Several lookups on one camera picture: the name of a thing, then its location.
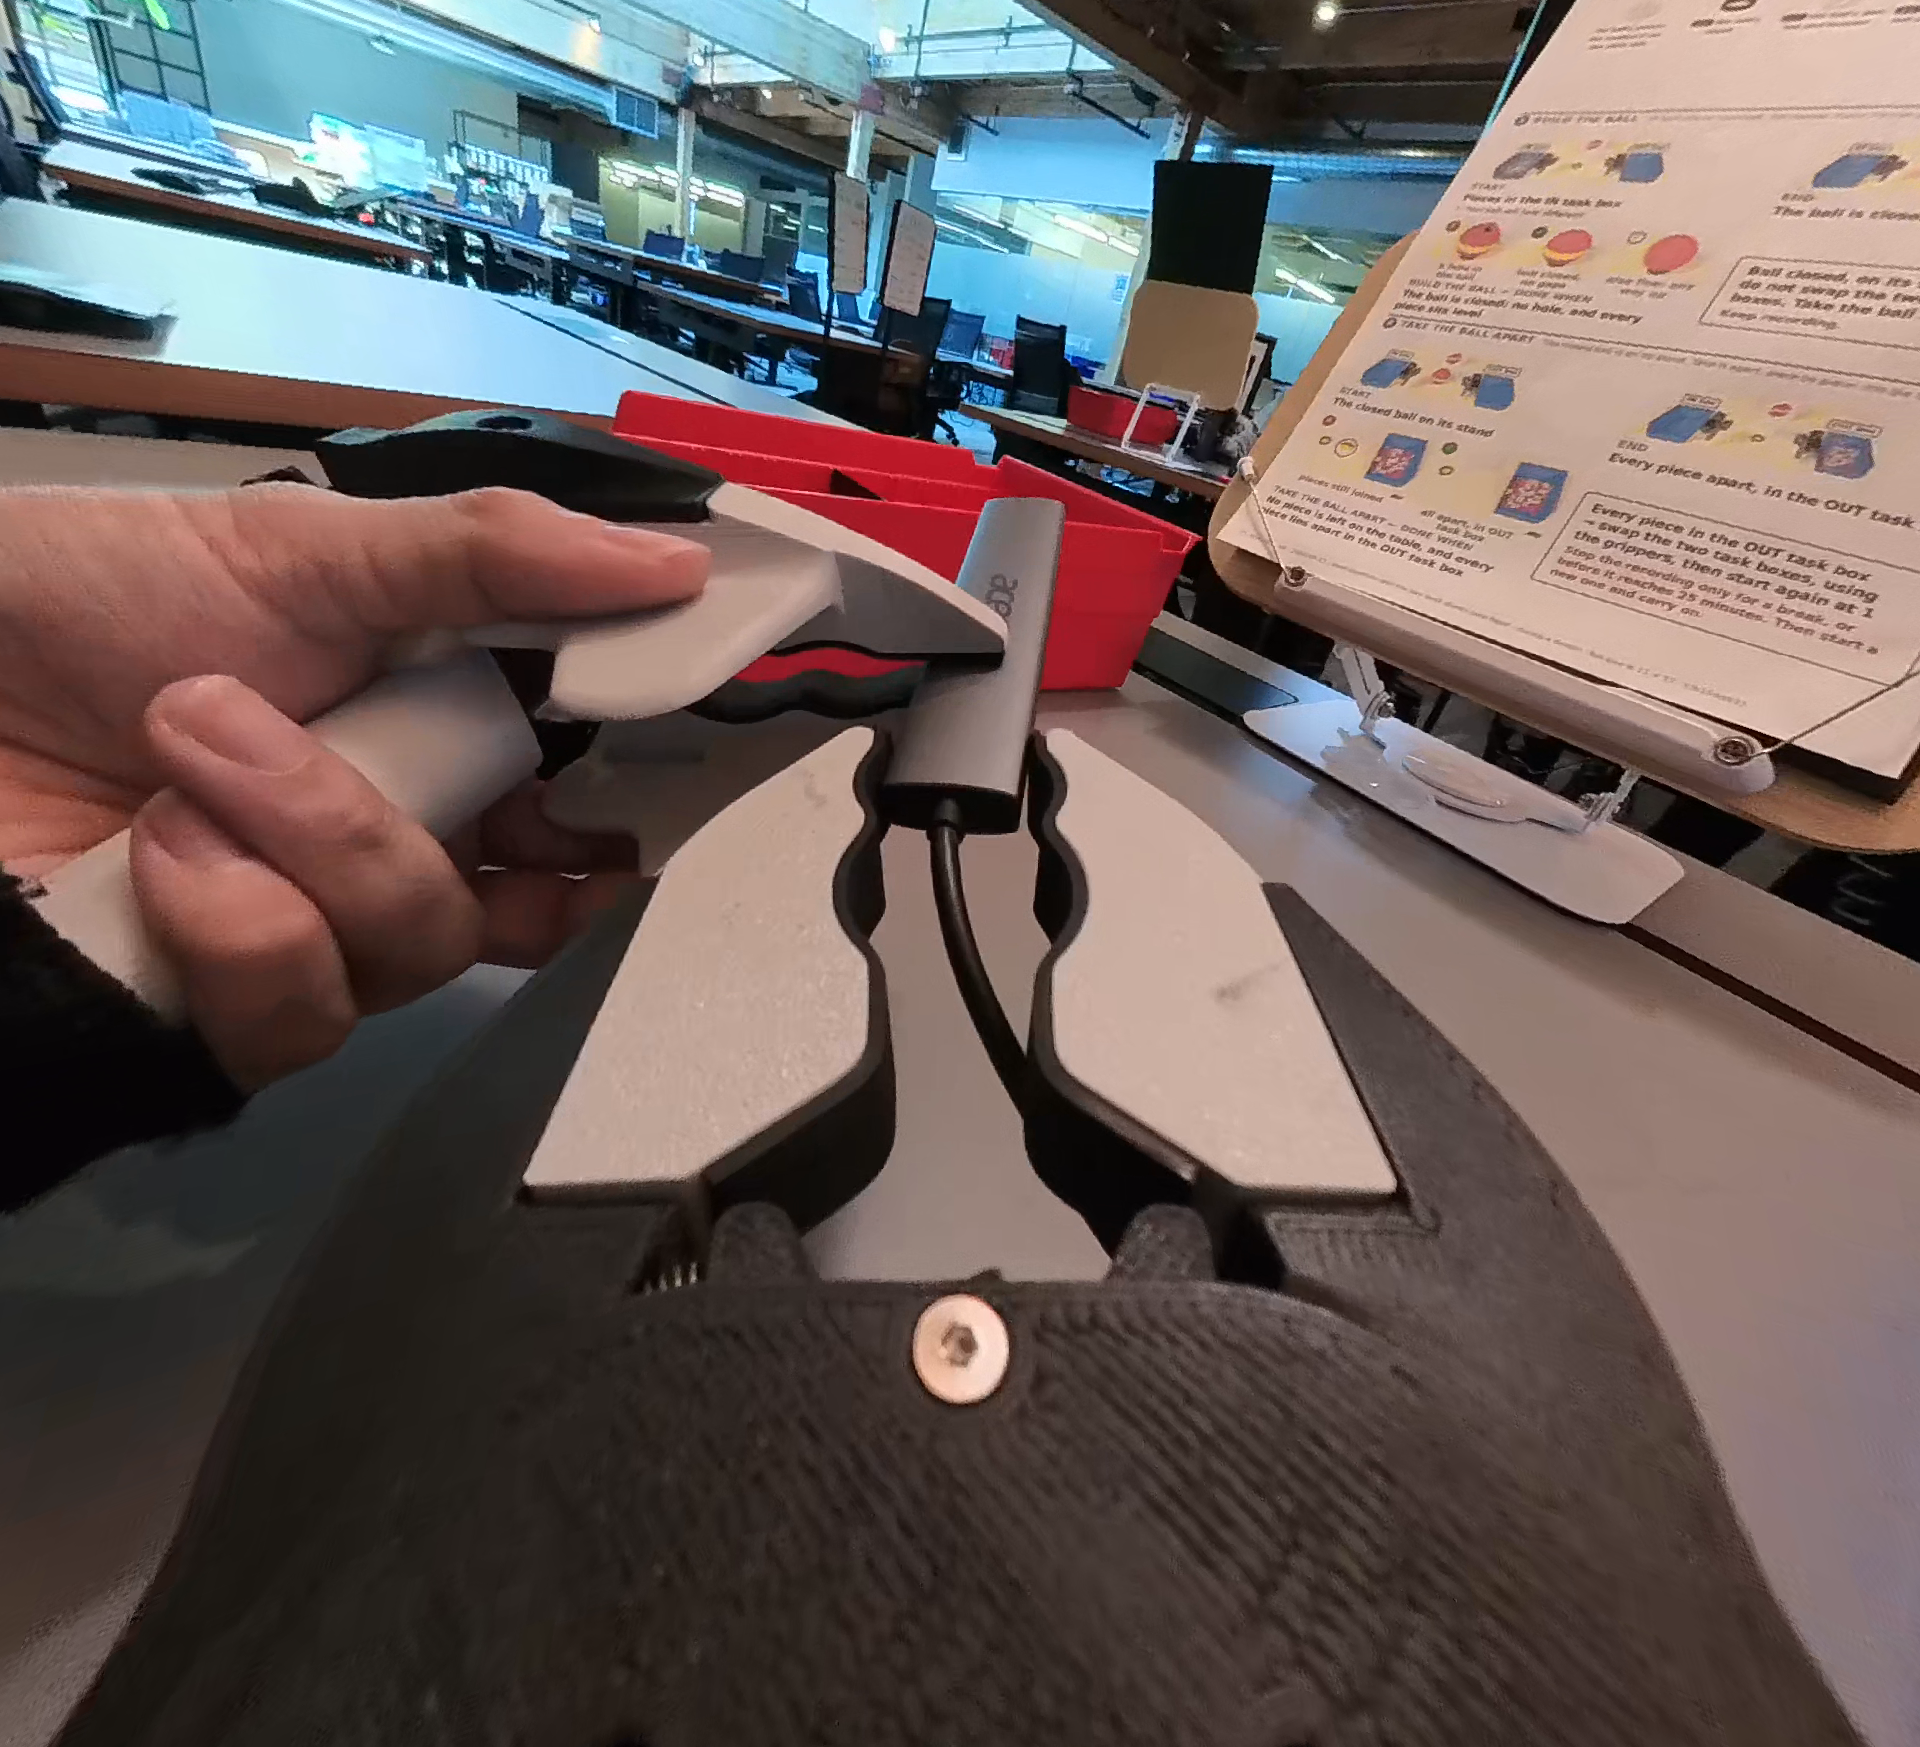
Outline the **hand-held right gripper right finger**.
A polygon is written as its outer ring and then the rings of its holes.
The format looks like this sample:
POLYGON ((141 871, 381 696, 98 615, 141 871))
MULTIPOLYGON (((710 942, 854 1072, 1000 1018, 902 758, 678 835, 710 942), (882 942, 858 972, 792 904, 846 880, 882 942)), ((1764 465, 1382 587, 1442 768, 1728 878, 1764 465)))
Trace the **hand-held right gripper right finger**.
POLYGON ((1164 789, 1069 730, 1034 741, 1022 1134, 1116 1253, 1153 1208, 1196 1214, 1218 1270, 1275 1270, 1263 1215, 1395 1204, 1400 1176, 1260 871, 1164 789))

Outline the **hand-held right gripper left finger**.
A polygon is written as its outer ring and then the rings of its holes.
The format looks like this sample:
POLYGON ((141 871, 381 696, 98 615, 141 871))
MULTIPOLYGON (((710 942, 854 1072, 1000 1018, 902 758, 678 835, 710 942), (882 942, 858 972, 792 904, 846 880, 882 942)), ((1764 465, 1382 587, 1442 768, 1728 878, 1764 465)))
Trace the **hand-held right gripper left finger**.
POLYGON ((538 1206, 666 1206, 692 1232, 774 1206, 810 1232, 896 1136, 877 791, 850 727, 666 858, 521 1175, 538 1206))

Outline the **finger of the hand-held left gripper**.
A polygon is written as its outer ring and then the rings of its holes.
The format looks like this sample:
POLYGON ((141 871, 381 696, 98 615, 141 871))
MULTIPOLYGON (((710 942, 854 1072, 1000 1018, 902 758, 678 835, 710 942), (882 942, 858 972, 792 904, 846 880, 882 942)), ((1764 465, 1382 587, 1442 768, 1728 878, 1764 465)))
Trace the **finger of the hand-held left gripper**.
POLYGON ((733 678, 669 716, 606 723, 585 755, 546 789, 566 830, 629 837, 640 871, 657 874, 715 814, 852 727, 890 729, 919 671, 794 671, 733 678))
POLYGON ((664 716, 771 652, 826 645, 906 661, 1004 654, 994 608, 898 549, 758 489, 712 486, 628 529, 705 548, 706 583, 674 608, 557 629, 544 720, 664 716))

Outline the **rounded dark grey usb hub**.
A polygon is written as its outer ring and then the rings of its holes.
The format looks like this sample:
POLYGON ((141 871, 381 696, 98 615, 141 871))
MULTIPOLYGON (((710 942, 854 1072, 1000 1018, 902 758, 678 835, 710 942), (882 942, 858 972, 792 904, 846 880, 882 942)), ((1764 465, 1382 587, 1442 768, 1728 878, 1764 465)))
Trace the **rounded dark grey usb hub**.
POLYGON ((965 837, 1019 828, 1064 529, 1059 500, 1000 496, 983 507, 958 589, 996 615, 1004 645, 996 661, 930 664, 882 783, 890 825, 947 825, 965 837))

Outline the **red plastic bin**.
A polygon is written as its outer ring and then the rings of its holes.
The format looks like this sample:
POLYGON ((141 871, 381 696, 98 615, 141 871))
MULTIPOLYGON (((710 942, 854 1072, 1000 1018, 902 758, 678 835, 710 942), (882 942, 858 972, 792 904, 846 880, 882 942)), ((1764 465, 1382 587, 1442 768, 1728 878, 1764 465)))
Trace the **red plastic bin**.
POLYGON ((1064 507, 1044 690, 1115 688, 1166 606, 1196 535, 1019 458, 978 462, 955 444, 625 393, 612 435, 812 511, 954 580, 983 507, 1038 496, 1064 507))

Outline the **person's left hand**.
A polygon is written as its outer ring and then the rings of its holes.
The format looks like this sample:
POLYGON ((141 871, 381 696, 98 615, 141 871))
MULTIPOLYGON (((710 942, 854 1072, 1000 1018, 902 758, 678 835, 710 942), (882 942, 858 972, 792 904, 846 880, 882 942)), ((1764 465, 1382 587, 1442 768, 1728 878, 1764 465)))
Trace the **person's left hand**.
POLYGON ((637 880, 536 783, 440 842, 311 720, 418 635, 676 606, 706 565, 523 491, 6 492, 3 866, 129 828, 188 1015, 253 1093, 474 963, 546 963, 637 880))

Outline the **long grey work table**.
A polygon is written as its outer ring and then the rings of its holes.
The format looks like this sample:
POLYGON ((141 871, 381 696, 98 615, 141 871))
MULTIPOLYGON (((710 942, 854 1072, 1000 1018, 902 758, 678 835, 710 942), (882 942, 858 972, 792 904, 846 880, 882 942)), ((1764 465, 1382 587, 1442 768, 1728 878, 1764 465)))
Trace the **long grey work table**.
POLYGON ((646 391, 815 419, 676 349, 303 254, 8 199, 3 259, 171 309, 157 341, 3 329, 3 401, 331 433, 459 409, 606 428, 646 391))

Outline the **group of black office chairs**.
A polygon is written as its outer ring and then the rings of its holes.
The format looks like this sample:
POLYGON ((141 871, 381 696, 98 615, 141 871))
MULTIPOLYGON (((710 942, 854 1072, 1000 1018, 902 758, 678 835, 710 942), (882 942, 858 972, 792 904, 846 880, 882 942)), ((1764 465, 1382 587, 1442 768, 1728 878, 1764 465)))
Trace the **group of black office chairs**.
MULTIPOLYGON (((513 293, 518 286, 513 275, 531 275, 521 304, 531 304, 536 296, 542 300, 551 296, 551 314, 557 315, 553 323, 561 329, 572 328, 582 338, 603 321, 570 305, 576 280, 608 293, 606 325, 617 328, 622 338, 633 335, 666 346, 685 335, 691 339, 687 349, 697 359, 741 371, 741 375, 748 356, 758 352, 771 367, 769 387, 778 383, 780 356, 788 347, 816 362, 823 353, 828 357, 838 353, 842 359, 877 359, 883 347, 910 346, 907 315, 877 305, 877 319, 868 325, 854 315, 852 307, 835 305, 839 296, 826 300, 819 314, 805 314, 810 301, 805 288, 800 307, 792 307, 786 293, 771 280, 734 284, 733 274, 715 266, 721 259, 719 254, 706 258, 708 266, 701 268, 576 234, 563 234, 557 240, 530 237, 500 223, 468 218, 446 208, 438 224, 429 224, 431 211, 425 203, 412 208, 421 234, 431 236, 422 244, 437 247, 434 259, 444 266, 446 277, 465 286, 468 277, 481 275, 478 284, 485 292, 513 293)), ((950 305, 944 335, 931 353, 926 377, 930 409, 934 388, 959 383, 964 399, 971 383, 1000 391, 1004 406, 1015 413, 1064 415, 1067 393, 1080 381, 1067 362, 1062 341, 1019 344, 1016 339, 1010 347, 1016 363, 1000 366, 986 352, 983 333, 975 333, 971 344, 965 341, 962 319, 965 315, 950 305)))

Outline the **small red storage bin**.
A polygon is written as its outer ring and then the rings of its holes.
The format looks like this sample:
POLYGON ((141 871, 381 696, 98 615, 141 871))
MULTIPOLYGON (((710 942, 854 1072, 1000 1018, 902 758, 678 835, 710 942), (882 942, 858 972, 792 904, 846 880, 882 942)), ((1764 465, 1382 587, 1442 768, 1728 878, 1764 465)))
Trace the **small red storage bin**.
POLYGON ((1188 403, 1078 381, 1069 387, 1067 421, 1086 437, 1132 448, 1168 448, 1183 431, 1188 403))

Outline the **bare wooden document stand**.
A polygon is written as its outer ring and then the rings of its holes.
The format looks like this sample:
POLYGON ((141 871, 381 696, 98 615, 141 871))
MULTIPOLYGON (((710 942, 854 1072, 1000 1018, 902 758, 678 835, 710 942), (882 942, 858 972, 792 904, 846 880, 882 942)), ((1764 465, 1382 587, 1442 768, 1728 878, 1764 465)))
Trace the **bare wooden document stand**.
POLYGON ((1258 331, 1253 293, 1147 277, 1126 311, 1116 380, 1134 393, 1181 393, 1202 410, 1234 409, 1258 331))

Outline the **black standing panel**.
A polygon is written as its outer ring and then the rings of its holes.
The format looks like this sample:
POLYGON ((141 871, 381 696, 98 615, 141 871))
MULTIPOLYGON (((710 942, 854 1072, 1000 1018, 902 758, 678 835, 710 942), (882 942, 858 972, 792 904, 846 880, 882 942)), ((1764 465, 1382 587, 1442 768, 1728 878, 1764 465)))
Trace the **black standing panel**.
POLYGON ((1260 277, 1273 169, 1161 159, 1153 164, 1143 277, 1251 296, 1260 277))

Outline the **printed instruction sheet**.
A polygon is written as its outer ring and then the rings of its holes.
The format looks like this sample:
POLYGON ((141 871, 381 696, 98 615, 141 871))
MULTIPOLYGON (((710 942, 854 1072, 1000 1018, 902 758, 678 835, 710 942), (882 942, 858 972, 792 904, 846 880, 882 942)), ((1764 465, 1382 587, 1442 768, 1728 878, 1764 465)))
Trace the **printed instruction sheet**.
POLYGON ((1225 545, 1916 767, 1917 0, 1576 0, 1225 545))

